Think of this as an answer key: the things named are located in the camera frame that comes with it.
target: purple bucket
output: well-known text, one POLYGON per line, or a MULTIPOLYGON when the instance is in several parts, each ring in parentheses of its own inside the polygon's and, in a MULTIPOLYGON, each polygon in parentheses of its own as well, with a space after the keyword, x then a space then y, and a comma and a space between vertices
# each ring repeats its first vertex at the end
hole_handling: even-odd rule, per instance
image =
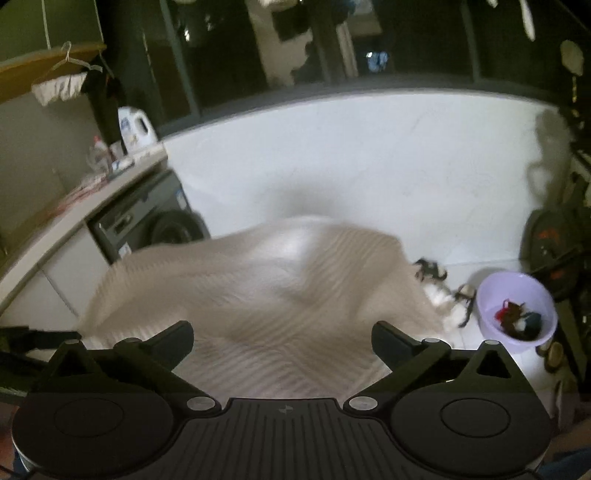
POLYGON ((536 279, 523 273, 503 271, 486 277, 476 292, 476 306, 480 314, 478 325, 484 338, 500 341, 509 353, 521 353, 542 345, 554 335, 558 325, 550 293, 536 279), (542 315, 542 331, 536 340, 525 342, 503 332, 495 313, 502 309, 506 299, 525 303, 528 310, 542 315))

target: washing machine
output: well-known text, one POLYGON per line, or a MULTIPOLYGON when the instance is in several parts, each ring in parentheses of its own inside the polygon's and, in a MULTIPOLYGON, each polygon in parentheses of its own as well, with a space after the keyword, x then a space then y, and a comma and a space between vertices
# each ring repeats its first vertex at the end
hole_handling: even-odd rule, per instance
POLYGON ((110 263, 150 245, 210 238, 203 218, 191 210, 172 170, 141 180, 91 218, 88 225, 110 263))

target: white tile floor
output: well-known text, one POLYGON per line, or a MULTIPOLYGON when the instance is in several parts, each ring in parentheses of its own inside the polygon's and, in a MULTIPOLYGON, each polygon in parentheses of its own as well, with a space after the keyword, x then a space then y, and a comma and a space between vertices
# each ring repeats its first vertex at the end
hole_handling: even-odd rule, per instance
MULTIPOLYGON (((469 283, 478 288, 487 275, 499 270, 520 271, 522 270, 522 265, 518 260, 452 265, 447 267, 448 276, 446 284, 452 290, 458 288, 463 283, 469 283)), ((477 349, 485 340, 478 327, 477 309, 473 312, 466 327, 454 332, 452 340, 455 348, 467 350, 477 349)), ((519 368, 521 368, 527 380, 529 380, 548 413, 553 416, 555 410, 554 389, 560 379, 560 374, 549 374, 544 369, 544 359, 535 353, 534 348, 511 356, 519 368)))

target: wooden shelf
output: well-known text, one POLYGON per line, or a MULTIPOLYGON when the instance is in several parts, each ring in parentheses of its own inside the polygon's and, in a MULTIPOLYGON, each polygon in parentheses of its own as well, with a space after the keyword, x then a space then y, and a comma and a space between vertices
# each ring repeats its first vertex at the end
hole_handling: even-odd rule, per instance
MULTIPOLYGON (((70 56, 90 62, 105 48, 106 45, 103 43, 74 45, 70 50, 70 56)), ((31 84, 35 81, 51 80, 62 75, 77 73, 82 69, 79 65, 66 63, 40 78, 64 58, 66 58, 66 52, 57 47, 0 63, 0 103, 30 92, 31 84)))

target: washing machine door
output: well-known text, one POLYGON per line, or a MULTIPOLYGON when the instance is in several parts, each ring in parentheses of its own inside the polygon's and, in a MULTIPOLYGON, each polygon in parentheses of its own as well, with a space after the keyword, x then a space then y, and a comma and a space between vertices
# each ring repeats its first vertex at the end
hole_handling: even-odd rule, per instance
POLYGON ((161 213, 152 227, 150 245, 188 244, 210 238, 205 222, 198 213, 171 210, 161 213))

